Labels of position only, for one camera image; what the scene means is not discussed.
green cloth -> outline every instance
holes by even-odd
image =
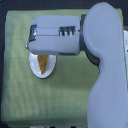
[[[117,10],[122,20],[121,10]],[[81,52],[57,56],[53,73],[37,78],[30,69],[30,22],[39,15],[75,15],[88,10],[9,11],[5,26],[1,119],[9,126],[86,125],[87,99],[99,71]]]

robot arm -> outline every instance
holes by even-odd
[[[100,3],[90,9],[82,30],[76,16],[40,16],[31,22],[26,47],[34,54],[54,55],[78,55],[84,49],[97,64],[100,60],[100,74],[88,97],[88,127],[127,128],[128,94],[120,18],[112,6]]]

